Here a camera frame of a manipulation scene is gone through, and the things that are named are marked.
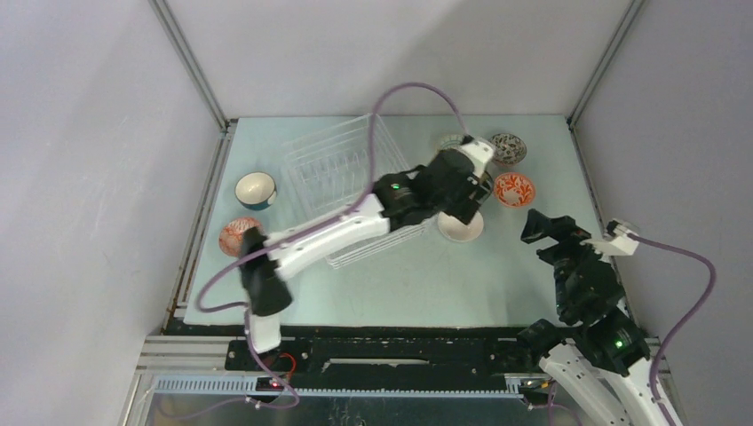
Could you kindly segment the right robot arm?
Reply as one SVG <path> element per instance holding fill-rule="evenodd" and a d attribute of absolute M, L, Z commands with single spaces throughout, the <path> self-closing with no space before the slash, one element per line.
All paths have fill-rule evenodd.
<path fill-rule="evenodd" d="M 633 232 L 614 219 L 599 239 L 569 216 L 528 211 L 520 238 L 553 239 L 536 254 L 553 269 L 558 318 L 572 334 L 540 319 L 519 334 L 516 357 L 526 370 L 542 369 L 598 425 L 679 425 L 658 380 L 660 357 L 621 308 L 625 291 L 609 262 L 635 253 Z"/>

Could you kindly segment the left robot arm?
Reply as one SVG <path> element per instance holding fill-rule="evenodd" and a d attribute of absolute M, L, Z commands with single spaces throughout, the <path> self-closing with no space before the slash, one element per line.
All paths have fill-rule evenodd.
<path fill-rule="evenodd" d="M 287 281 L 309 265 L 357 242 L 420 225 L 444 213 L 467 225 L 491 191 L 481 178 L 494 154 L 473 142 L 438 152 L 426 166 L 380 177 L 354 205 L 285 233 L 264 235 L 251 228 L 240 249 L 247 359 L 270 369 L 281 357 L 279 315 L 292 304 Z"/>

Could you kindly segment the white and navy bowl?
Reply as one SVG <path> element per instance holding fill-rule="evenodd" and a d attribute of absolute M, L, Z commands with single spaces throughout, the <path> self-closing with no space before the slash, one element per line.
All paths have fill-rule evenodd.
<path fill-rule="evenodd" d="M 277 194 L 276 182 L 264 172 L 252 172 L 243 176 L 234 188 L 236 200 L 244 208 L 255 211 L 271 207 Z"/>

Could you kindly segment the blue zigzag orange-inside bowl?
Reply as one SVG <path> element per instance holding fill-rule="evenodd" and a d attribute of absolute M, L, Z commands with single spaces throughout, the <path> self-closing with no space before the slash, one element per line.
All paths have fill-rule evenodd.
<path fill-rule="evenodd" d="M 251 228 L 264 230 L 262 224 L 254 217 L 238 217 L 229 222 L 218 237 L 220 250 L 227 256 L 238 257 L 242 246 L 242 236 Z"/>

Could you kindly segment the plain white bowl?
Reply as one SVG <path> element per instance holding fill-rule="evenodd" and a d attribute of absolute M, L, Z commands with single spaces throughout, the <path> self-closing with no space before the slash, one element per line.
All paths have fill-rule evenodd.
<path fill-rule="evenodd" d="M 459 219 L 445 213 L 437 216 L 437 226 L 440 233 L 454 242 L 470 242 L 476 240 L 484 229 L 483 216 L 476 212 L 468 225 Z"/>

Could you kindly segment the yellow patterned bowl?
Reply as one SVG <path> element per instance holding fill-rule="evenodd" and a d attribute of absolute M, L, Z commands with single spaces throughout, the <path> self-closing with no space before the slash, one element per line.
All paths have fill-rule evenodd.
<path fill-rule="evenodd" d="M 436 146 L 439 151 L 454 149 L 461 146 L 464 143 L 465 138 L 466 136 L 464 134 L 445 134 L 438 139 Z"/>

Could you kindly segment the dark teal bowl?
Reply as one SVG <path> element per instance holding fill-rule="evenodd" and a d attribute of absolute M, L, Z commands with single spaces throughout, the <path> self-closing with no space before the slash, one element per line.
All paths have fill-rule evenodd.
<path fill-rule="evenodd" d="M 480 177 L 473 199 L 479 205 L 482 205 L 488 199 L 489 195 L 493 192 L 493 188 L 494 179 L 491 178 L 490 174 L 487 171 L 485 171 Z"/>

